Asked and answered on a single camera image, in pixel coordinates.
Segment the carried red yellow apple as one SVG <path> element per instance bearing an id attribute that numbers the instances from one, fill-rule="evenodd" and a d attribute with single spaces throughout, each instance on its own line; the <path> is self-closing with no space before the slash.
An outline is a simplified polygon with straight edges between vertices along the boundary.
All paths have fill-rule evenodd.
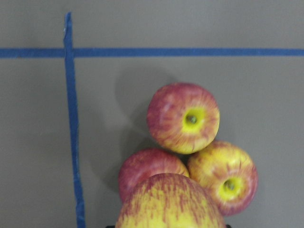
<path id="1" fill-rule="evenodd" d="M 224 228 L 208 193 L 194 180 L 171 173 L 136 185 L 119 213 L 117 228 Z"/>

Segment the red yellow apple front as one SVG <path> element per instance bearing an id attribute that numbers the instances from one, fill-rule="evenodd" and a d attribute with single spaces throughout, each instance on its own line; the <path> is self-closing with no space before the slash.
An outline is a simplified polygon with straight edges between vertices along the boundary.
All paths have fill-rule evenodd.
<path id="1" fill-rule="evenodd" d="M 147 110 L 152 138 L 163 148 L 192 154 L 208 146 L 219 130 L 216 99 L 192 83 L 172 83 L 159 88 Z"/>

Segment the red yellow apple back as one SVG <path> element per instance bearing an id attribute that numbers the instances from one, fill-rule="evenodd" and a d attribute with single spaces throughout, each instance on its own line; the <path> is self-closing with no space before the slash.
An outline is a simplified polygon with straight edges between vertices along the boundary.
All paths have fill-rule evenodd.
<path id="1" fill-rule="evenodd" d="M 118 173 L 121 201 L 126 200 L 138 183 L 160 173 L 190 176 L 180 158 L 165 150 L 147 148 L 132 154 L 123 162 Z"/>

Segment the red yellow apple side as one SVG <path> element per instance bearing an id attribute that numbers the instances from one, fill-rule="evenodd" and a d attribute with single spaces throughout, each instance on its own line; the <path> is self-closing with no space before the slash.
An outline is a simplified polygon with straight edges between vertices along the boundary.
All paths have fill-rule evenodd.
<path id="1" fill-rule="evenodd" d="M 190 177 L 212 197 L 223 216 L 244 211 L 258 188 L 258 172 L 251 157 L 226 141 L 213 141 L 192 154 L 187 162 Z"/>

